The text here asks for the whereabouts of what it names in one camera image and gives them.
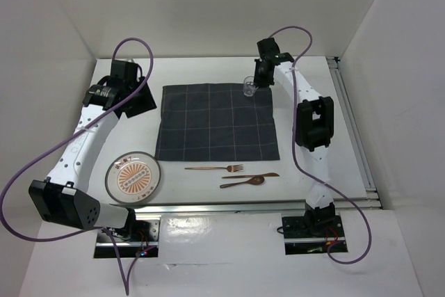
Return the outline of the clear drinking glass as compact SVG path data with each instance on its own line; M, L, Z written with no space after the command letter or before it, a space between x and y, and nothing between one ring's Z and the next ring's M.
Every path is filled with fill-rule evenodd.
M254 83L254 76L248 76L243 80L243 94L246 97L253 97L257 91L257 85Z

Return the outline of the dark grey checked cloth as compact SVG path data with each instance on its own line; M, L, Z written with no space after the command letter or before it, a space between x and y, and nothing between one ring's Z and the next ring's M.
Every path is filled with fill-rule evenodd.
M240 83L164 86L155 157L159 161L278 161L269 88L252 97Z

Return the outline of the copper fork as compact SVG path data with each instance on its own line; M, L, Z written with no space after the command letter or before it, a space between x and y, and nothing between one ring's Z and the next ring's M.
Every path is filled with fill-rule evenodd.
M241 172L243 171L243 164L228 165L228 166L196 166L185 167L185 170L224 170L227 172Z

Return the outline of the orange sunburst plate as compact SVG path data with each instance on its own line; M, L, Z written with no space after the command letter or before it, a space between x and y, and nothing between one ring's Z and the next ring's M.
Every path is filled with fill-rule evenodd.
M159 162L152 155L128 152L108 167L105 188L108 195L120 204L140 205L156 194L161 176Z

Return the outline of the copper knife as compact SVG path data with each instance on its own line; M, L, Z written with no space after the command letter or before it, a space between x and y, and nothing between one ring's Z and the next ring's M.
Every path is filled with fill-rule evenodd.
M253 177L280 177L280 175L276 172L269 172L260 175L232 175L232 176L224 176L223 179L242 179L242 178L253 178Z

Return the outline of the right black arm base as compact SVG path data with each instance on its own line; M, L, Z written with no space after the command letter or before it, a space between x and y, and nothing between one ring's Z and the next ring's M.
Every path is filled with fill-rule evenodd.
M285 216L276 232L284 237L286 255L322 254L329 246L331 253L348 252L340 216L318 227L311 227L303 216Z

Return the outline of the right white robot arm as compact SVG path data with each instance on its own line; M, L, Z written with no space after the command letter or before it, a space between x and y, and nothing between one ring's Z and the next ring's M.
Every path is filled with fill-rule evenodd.
M335 219L334 200L326 186L328 147L334 135L334 102L306 80L293 64L294 58L282 53L274 38L258 41L257 49L254 85L267 88L277 79L294 103L293 142L302 152L302 172L312 180L305 199L302 228L309 235L318 236Z

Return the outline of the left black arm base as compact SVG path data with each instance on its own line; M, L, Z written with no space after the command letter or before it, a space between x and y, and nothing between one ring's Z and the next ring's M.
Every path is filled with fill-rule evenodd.
M118 234L111 229L121 258L130 259L139 255L142 258L155 258L159 255L159 232L161 219L159 217L139 218L133 232L127 236ZM95 259L115 259L115 250L107 233L97 233Z

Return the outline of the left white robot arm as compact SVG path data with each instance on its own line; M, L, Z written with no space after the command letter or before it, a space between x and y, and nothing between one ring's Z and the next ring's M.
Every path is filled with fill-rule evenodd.
M123 241L137 232L133 209L106 204L88 195L92 169L121 115L128 118L156 108L137 63L114 60L111 72L89 87L71 140L59 162L42 181L34 180L29 195L41 218L80 230L107 227Z

